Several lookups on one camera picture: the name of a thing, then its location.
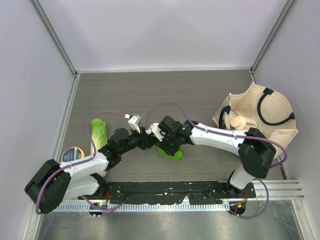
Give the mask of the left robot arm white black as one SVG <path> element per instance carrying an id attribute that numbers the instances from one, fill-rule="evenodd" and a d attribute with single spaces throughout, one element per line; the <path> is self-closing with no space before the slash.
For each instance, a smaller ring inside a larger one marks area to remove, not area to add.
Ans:
<path id="1" fill-rule="evenodd" d="M 131 132 L 118 128 L 106 145 L 88 157 L 65 163 L 47 160 L 24 191 L 35 203 L 38 215 L 48 214 L 64 200 L 81 195 L 91 195 L 100 200 L 106 195 L 107 188 L 94 178 L 94 174 L 115 167 L 123 154 L 135 148 L 149 149 L 162 140 L 160 133 L 144 127 Z"/>

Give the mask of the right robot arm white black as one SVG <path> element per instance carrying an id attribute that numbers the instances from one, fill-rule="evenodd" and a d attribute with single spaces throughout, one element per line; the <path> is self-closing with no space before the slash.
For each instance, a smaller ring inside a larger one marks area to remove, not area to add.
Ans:
<path id="1" fill-rule="evenodd" d="M 157 138 L 156 145 L 167 155 L 174 156 L 182 145 L 209 146 L 238 156 L 241 165 L 226 182 L 226 193 L 233 198 L 243 193 L 254 179 L 265 179 L 271 168 L 276 149 L 256 128 L 229 131 L 206 126 L 197 121 L 180 123 L 165 116 L 149 126 Z"/>

